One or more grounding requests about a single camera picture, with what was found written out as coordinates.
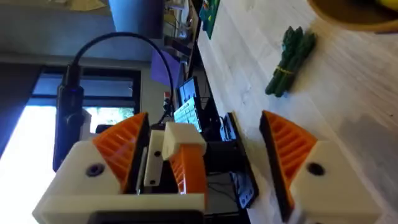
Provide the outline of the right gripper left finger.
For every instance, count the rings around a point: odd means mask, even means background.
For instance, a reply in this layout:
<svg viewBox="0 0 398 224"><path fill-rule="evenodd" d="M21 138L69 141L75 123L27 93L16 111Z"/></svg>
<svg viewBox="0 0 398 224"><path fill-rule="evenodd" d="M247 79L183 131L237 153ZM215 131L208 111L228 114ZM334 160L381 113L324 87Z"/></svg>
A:
<svg viewBox="0 0 398 224"><path fill-rule="evenodd" d="M35 206L36 220L88 220L98 212L138 209L142 155L149 143L147 113L76 142Z"/></svg>

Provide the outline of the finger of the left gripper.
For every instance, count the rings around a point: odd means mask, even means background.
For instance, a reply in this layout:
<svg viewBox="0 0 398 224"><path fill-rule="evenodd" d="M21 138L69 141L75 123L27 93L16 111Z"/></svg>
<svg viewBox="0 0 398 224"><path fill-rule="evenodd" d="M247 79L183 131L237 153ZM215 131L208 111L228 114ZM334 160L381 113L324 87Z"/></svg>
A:
<svg viewBox="0 0 398 224"><path fill-rule="evenodd" d="M147 153L147 162L144 175L144 186L154 187L160 184L163 167L162 149L164 143L164 131L152 130Z"/></svg>
<svg viewBox="0 0 398 224"><path fill-rule="evenodd" d="M206 193L205 154L206 141L194 125L166 123L162 158L170 163L180 194Z"/></svg>

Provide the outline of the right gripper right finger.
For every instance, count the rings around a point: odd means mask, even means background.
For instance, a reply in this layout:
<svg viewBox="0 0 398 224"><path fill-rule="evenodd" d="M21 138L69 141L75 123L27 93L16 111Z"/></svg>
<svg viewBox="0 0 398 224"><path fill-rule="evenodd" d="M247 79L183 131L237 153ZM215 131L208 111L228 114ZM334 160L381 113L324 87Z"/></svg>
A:
<svg viewBox="0 0 398 224"><path fill-rule="evenodd" d="M270 111L259 130L284 223L376 223L381 209L333 141Z"/></svg>

